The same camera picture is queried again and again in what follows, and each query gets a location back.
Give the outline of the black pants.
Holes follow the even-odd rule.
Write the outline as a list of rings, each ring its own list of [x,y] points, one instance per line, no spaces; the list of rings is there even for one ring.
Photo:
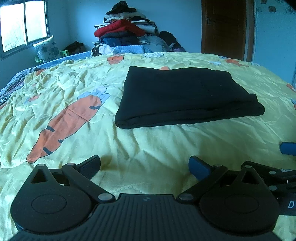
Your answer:
[[[115,124],[123,129],[182,125],[264,112],[257,96],[237,84],[229,72],[131,66]]]

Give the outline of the yellow floral bed quilt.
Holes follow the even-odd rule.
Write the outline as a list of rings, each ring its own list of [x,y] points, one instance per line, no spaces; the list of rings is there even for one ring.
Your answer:
[[[124,130],[115,114],[130,66],[227,71],[265,107],[261,116]],[[98,155],[93,181],[114,195],[178,194],[195,183],[188,159],[239,169],[253,161],[294,169],[280,152],[295,141],[295,91],[265,67],[213,54],[101,55],[29,70],[22,88],[1,105],[1,240],[16,227],[10,207],[37,164],[60,168]]]

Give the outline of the white wardrobe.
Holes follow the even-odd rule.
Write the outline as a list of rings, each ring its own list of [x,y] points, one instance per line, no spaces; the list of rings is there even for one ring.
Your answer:
[[[286,1],[254,1],[253,60],[295,85],[295,9]]]

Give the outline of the brown wooden door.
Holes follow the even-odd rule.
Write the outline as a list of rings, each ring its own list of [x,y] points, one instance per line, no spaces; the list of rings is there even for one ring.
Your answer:
[[[251,61],[254,51],[254,1],[201,1],[201,52]]]

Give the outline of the green plastic chair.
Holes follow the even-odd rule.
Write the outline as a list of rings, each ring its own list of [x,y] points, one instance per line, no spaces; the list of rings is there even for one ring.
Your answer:
[[[59,52],[60,52],[62,57],[69,56],[68,50],[64,50],[64,51],[60,50]],[[37,55],[35,56],[35,62],[38,63],[38,64],[43,64],[44,63],[43,60],[40,60]]]

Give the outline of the floral pillow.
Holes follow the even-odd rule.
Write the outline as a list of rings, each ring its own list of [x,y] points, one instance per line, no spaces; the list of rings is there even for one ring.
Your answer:
[[[41,63],[50,62],[62,57],[62,54],[55,42],[54,36],[34,44],[33,47],[36,51],[36,58]]]

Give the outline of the dark bag on chair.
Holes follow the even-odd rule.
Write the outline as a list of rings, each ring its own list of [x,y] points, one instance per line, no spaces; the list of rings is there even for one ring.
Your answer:
[[[83,53],[86,51],[85,45],[83,43],[75,41],[74,43],[65,47],[64,51],[68,51],[69,55],[75,55]]]

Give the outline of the pile of clothes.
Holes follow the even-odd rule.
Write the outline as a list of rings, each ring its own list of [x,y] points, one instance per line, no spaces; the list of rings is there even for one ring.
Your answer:
[[[105,14],[103,23],[95,26],[92,56],[122,53],[159,55],[163,52],[184,52],[175,36],[158,31],[155,22],[149,20],[126,1],[115,4]]]

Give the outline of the window with frame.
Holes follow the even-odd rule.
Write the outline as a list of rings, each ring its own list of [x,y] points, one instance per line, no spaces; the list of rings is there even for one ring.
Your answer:
[[[47,1],[1,1],[1,60],[49,37]]]

